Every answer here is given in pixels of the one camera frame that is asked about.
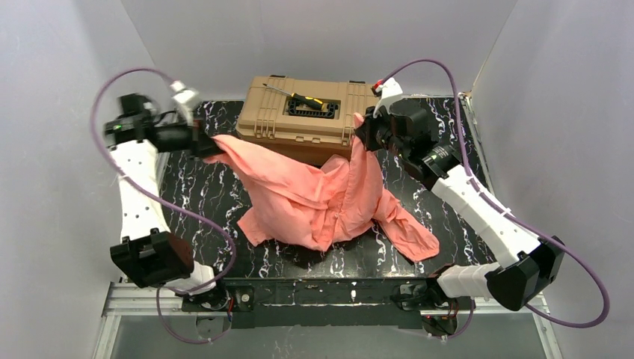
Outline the pink jacket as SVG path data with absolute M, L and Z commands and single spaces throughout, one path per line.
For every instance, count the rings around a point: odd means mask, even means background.
M 438 239 L 384 187 L 382 170 L 359 138 L 351 155 L 331 156 L 320 168 L 231 135 L 215 135 L 221 154 L 250 198 L 238 226 L 254 246 L 270 239 L 325 252 L 378 223 L 396 250 L 413 262 L 435 257 Z

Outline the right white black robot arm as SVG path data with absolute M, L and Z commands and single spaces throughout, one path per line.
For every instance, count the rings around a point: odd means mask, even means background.
M 461 155 L 442 141 L 437 121 L 425 107 L 400 99 L 389 107 L 370 106 L 356 136 L 369 151 L 387 150 L 401 167 L 447 203 L 492 250 L 496 261 L 478 266 L 447 265 L 434 273 L 428 289 L 436 299 L 492 298 L 508 310 L 525 307 L 556 278 L 563 251 L 516 225 L 475 189 Z

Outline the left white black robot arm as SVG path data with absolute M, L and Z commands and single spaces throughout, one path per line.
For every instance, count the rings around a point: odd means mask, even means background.
M 162 125 L 164 115 L 148 97 L 119 97 L 120 115 L 104 126 L 107 150 L 123 171 L 118 183 L 122 204 L 120 244 L 110 248 L 113 263 L 139 288 L 173 290 L 186 304 L 229 310 L 233 304 L 215 270 L 194 259 L 189 243 L 172 233 L 164 217 L 157 180 L 161 153 L 218 154 L 214 141 L 184 120 Z

